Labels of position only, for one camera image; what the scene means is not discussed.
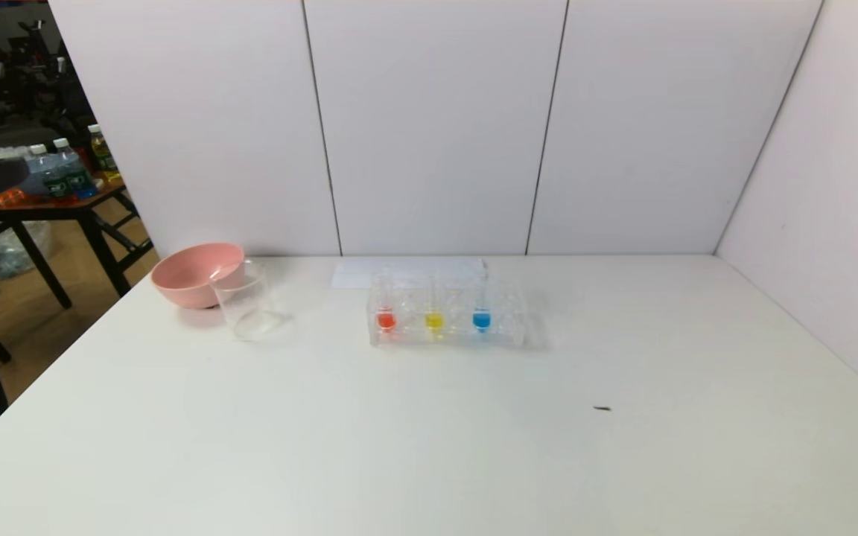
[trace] yellow bottle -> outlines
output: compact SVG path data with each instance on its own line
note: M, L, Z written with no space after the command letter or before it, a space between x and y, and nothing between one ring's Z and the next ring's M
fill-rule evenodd
M112 156L112 150L108 148L108 142L105 141L105 136L101 133L101 127L89 125L88 132L92 133L92 152L98 159L98 167L105 173L105 179L112 183L121 180L121 173L118 172L115 157Z

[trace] pink bowl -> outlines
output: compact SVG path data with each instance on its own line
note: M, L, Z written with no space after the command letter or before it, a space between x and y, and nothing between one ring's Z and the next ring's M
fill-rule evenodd
M236 244L200 244L158 262L150 271L150 282L164 298L180 307L205 309L217 305L217 296L209 284L211 274L243 261L244 250Z

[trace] yellow liquid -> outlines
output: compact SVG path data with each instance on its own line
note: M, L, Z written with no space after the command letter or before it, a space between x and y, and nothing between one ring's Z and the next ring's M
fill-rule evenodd
M429 331L439 333L443 325L445 325L445 319L442 313L426 313L426 327Z

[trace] test tube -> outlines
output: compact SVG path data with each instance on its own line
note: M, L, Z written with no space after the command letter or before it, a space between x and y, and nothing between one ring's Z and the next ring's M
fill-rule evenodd
M425 313L426 328L433 334L437 334L442 331L442 326L445 325L445 318L442 315L442 310L439 309L439 277L435 271L429 275L428 292L429 303Z
M375 302L375 325L382 333L392 332L395 329L395 314L393 274L389 268L383 268L372 276L372 297Z
M489 285L488 275L481 279L479 295L476 298L476 309L472 312L472 325L476 326L479 333L485 333L492 326L491 312L491 285Z

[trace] yellow liquid test tube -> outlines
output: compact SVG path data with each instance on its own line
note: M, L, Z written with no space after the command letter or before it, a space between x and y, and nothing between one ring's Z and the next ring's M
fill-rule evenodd
M438 275L433 272L429 277L429 308L426 309L425 314L426 327L433 334L438 334L442 331L442 326L445 325L445 316L439 312L439 298L436 295L436 292L439 291L436 288L438 283Z
M430 311L426 313L426 327L433 333L442 331L442 326L445 325L445 318L438 311Z

